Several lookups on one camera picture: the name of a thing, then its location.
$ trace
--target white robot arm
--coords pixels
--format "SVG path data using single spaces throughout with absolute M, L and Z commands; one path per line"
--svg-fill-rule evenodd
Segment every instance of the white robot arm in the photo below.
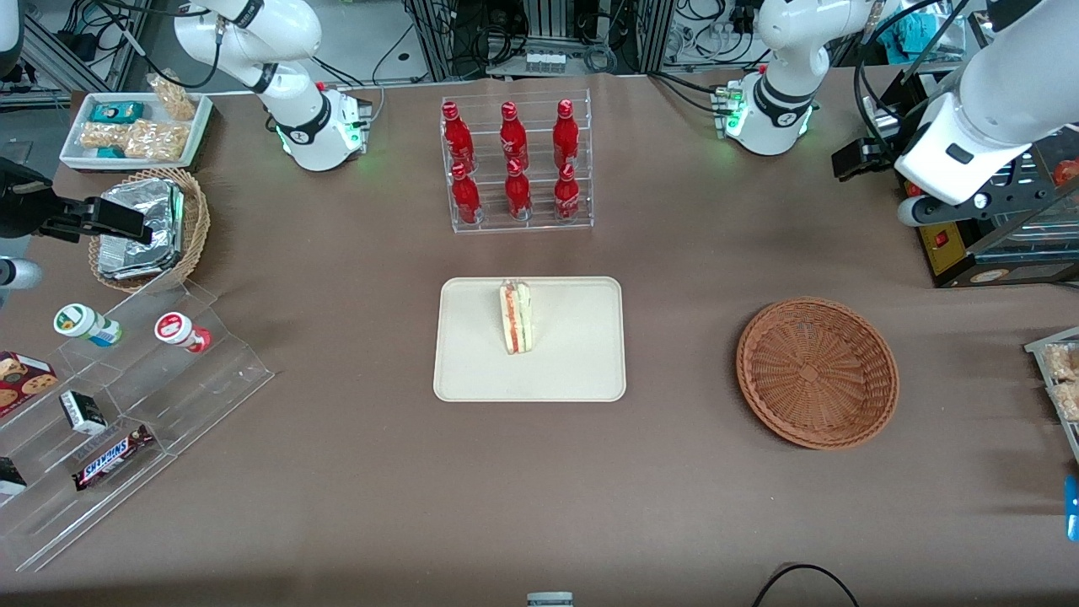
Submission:
M 370 106 L 360 107 L 338 91 L 319 89 L 296 63 L 313 57 L 322 42 L 322 25 L 306 2 L 201 1 L 180 12 L 205 8 L 209 14 L 174 22 L 180 45 L 258 94 L 297 164 L 327 170 L 367 149 Z
M 18 0 L 0 0 L 0 75 L 14 69 L 22 51 L 22 8 Z
M 828 73 L 824 44 L 862 31 L 897 5 L 898 0 L 765 0 L 756 33 L 775 58 L 763 74 L 728 83 L 742 92 L 746 107 L 728 104 L 739 107 L 729 108 L 736 114 L 726 122 L 725 135 L 764 155 L 791 149 L 805 132 L 809 107 Z
M 1079 2 L 1042 0 L 998 33 L 941 82 L 896 169 L 959 205 L 1030 143 L 1079 121 L 1076 27 Z

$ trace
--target brown tablecloth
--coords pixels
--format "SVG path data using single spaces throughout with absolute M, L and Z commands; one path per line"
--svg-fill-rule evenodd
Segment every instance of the brown tablecloth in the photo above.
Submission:
M 831 152 L 861 130 L 850 78 L 833 70 L 779 157 L 716 140 L 705 112 L 641 77 L 392 89 L 370 153 L 325 174 L 282 153 L 258 99 L 218 97 L 193 277 L 281 373 L 43 572 L 0 572 L 0 599 L 511 606 L 570 590 L 582 607 L 748 605 L 805 561 L 865 605 L 1074 605 L 1075 466 L 1022 346 L 1079 323 L 1079 298 L 930 288 L 892 176 L 832 178 Z M 441 96 L 582 85 L 596 227 L 454 235 Z M 56 189 L 118 180 L 62 168 Z M 37 239 L 29 254 L 46 281 L 12 295 L 4 346 L 47 353 L 63 303 L 120 300 L 85 245 Z M 626 397 L 438 401 L 442 282 L 559 274 L 622 282 Z M 898 412 L 860 449 L 784 443 L 738 391 L 742 327 L 798 294 L 847 303 L 894 351 Z M 830 584 L 798 572 L 770 604 L 842 604 Z

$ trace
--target tray with pastries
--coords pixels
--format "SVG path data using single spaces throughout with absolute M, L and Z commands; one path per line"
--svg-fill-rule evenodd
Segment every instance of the tray with pastries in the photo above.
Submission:
M 1079 328 L 1027 344 L 1079 461 Z

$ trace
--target empty wicker basket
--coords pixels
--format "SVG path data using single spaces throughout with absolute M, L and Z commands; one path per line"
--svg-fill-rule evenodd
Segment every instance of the empty wicker basket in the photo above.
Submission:
M 753 413 L 788 441 L 844 450 L 876 437 L 899 399 L 891 350 L 842 303 L 773 303 L 738 342 L 738 384 Z
M 195 264 L 199 263 L 199 258 L 202 256 L 203 246 L 206 244 L 206 234 L 209 232 L 209 207 L 206 205 L 206 196 L 203 194 L 202 188 L 199 187 L 199 181 L 182 168 L 150 168 L 139 170 L 124 179 L 124 182 L 139 181 L 153 177 L 172 179 L 183 190 L 183 257 L 180 258 L 175 267 L 169 270 L 170 273 L 182 279 L 191 275 L 191 272 L 195 268 Z M 100 247 L 100 237 L 93 236 L 90 238 L 90 270 L 94 272 L 94 276 L 101 284 L 126 292 L 135 292 L 142 285 L 156 277 L 141 276 L 113 280 L 103 276 L 97 271 L 97 253 Z

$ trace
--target red bottle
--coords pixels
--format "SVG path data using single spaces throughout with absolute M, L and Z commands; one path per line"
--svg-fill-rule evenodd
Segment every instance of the red bottle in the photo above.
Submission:
M 479 223 L 483 220 L 483 208 L 479 204 L 479 188 L 468 176 L 463 162 L 454 162 L 453 168 L 453 202 L 457 205 L 457 215 L 465 223 Z
M 555 122 L 555 166 L 562 168 L 566 162 L 577 161 L 577 121 L 573 120 L 573 101 L 558 102 L 558 121 Z
M 555 215 L 560 221 L 571 221 L 577 215 L 581 206 L 577 198 L 581 188 L 573 177 L 573 165 L 566 164 L 558 173 L 558 182 L 555 183 Z
M 506 162 L 521 161 L 521 169 L 529 169 L 529 142 L 524 135 L 524 125 L 517 119 L 517 105 L 514 101 L 502 104 L 502 151 Z
M 506 198 L 509 199 L 509 213 L 518 221 L 524 221 L 532 217 L 532 193 L 529 188 L 529 178 L 524 176 L 524 168 L 521 161 L 510 160 L 506 164 Z
M 465 165 L 465 170 L 473 173 L 476 170 L 476 146 L 472 142 L 472 132 L 464 120 L 461 120 L 461 112 L 457 104 L 446 101 L 442 104 L 442 118 L 446 119 L 446 142 L 450 147 L 450 157 L 453 162 Z

